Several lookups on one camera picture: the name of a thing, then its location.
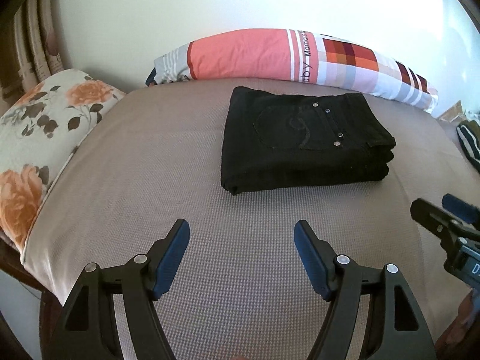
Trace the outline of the black pants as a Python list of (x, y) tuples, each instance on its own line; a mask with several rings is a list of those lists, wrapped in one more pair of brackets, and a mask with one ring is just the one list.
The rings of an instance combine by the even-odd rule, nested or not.
[(221, 185), (233, 195), (380, 181), (395, 138), (363, 94), (270, 94), (238, 86), (230, 98)]

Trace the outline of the floral pillow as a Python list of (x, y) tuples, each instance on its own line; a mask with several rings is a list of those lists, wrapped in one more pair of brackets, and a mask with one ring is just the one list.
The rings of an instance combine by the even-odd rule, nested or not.
[(75, 149), (124, 96), (68, 69), (35, 86), (1, 116), (1, 230), (19, 252)]

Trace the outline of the striped dark cloth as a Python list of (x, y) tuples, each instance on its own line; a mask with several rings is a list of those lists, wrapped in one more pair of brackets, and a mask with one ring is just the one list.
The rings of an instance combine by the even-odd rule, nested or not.
[(467, 160), (480, 172), (479, 123), (475, 120), (462, 121), (456, 127), (456, 133)]

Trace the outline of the beige bed mat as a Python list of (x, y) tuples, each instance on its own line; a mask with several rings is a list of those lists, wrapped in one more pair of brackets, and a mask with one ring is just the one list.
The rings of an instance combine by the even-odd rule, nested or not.
[(438, 123), (370, 98), (397, 143), (383, 181), (233, 196), (221, 187), (221, 147), (234, 86), (144, 88), (115, 105), (50, 191), (26, 244), (27, 270), (64, 301), (87, 263), (124, 264), (182, 218), (190, 244), (155, 306), (176, 357), (305, 359), (327, 305), (295, 248), (304, 219), (359, 264), (396, 264), (439, 336), (467, 288), (443, 270), (437, 240), (409, 213), (416, 198), (438, 203), (461, 188)]

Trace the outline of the wooden headboard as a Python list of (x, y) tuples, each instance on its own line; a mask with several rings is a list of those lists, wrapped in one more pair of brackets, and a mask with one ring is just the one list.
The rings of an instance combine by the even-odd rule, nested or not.
[(52, 0), (1, 0), (1, 100), (10, 106), (63, 70)]

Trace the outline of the pink plaid long pillow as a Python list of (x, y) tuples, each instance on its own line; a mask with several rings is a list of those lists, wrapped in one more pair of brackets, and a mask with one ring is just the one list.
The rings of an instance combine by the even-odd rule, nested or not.
[(200, 38), (154, 60), (147, 86), (186, 80), (258, 78), (329, 86), (431, 113), (438, 93), (394, 58), (304, 30), (239, 29)]

